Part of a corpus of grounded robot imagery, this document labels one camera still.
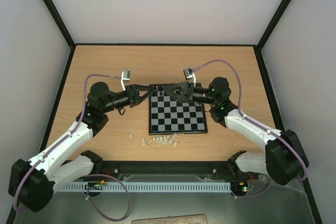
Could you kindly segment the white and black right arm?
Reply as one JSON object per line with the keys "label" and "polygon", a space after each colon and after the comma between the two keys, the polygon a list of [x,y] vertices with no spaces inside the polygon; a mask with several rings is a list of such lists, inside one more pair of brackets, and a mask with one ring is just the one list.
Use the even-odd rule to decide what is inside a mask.
{"label": "white and black right arm", "polygon": [[266,174],[283,186],[293,179],[306,178],[309,161],[297,134],[273,129],[247,116],[230,100],[232,91],[227,79],[216,77],[208,88],[185,81],[167,86],[164,92],[183,103],[209,104],[214,122],[240,133],[264,151],[237,153],[229,164],[232,176],[239,178],[246,172]]}

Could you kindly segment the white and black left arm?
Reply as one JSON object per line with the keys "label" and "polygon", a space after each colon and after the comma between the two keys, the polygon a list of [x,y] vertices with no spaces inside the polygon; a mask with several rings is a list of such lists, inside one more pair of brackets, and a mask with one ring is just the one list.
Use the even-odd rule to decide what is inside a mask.
{"label": "white and black left arm", "polygon": [[68,183],[90,174],[98,176],[102,170],[98,154],[84,151],[69,163],[67,158],[103,129],[108,112],[117,110],[123,115],[126,106],[139,105],[153,91],[154,87],[132,84],[115,93],[104,82],[94,83],[85,94],[82,112],[68,131],[28,161],[19,159],[13,164],[8,188],[14,197],[13,206],[17,208],[21,203],[38,212]]}

